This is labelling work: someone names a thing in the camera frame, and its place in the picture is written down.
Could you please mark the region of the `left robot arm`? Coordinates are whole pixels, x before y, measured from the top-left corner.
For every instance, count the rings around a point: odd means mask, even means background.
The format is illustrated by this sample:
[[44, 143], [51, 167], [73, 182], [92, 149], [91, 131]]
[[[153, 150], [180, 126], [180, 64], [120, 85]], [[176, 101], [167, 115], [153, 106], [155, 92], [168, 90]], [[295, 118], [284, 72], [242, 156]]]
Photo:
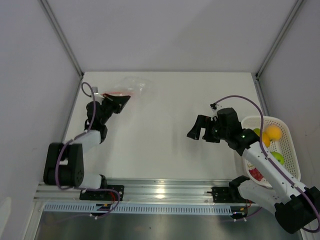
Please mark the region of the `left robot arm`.
[[66, 143], [49, 145], [43, 172], [46, 185], [61, 189], [91, 189], [97, 200], [108, 196], [106, 177], [85, 172], [84, 154], [104, 142], [108, 133], [107, 121], [113, 114], [120, 114], [130, 98], [130, 95], [103, 94], [86, 105], [84, 132]]

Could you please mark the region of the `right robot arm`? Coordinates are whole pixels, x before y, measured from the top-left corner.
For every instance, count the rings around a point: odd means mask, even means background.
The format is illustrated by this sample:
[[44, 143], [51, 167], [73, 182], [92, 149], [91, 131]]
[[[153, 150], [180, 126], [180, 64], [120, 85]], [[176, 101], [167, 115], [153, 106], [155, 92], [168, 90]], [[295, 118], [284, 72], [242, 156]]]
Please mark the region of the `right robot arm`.
[[228, 196], [234, 202], [251, 200], [273, 214], [279, 225], [293, 234], [320, 219], [320, 191], [306, 187], [292, 176], [263, 145], [253, 130], [243, 128], [232, 107], [218, 110], [215, 116], [198, 115], [186, 135], [209, 143], [225, 141], [241, 157], [253, 164], [271, 185], [265, 188], [248, 177], [232, 180]]

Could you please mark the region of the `clear zip top bag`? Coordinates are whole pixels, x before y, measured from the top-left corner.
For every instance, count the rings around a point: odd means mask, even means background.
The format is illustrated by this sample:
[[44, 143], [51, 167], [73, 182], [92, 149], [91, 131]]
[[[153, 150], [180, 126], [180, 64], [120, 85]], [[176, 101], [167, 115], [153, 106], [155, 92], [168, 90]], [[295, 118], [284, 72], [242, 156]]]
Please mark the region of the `clear zip top bag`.
[[110, 95], [115, 97], [130, 96], [137, 100], [146, 99], [153, 95], [155, 84], [145, 78], [137, 76], [126, 76], [116, 82], [113, 87], [103, 91], [101, 95]]

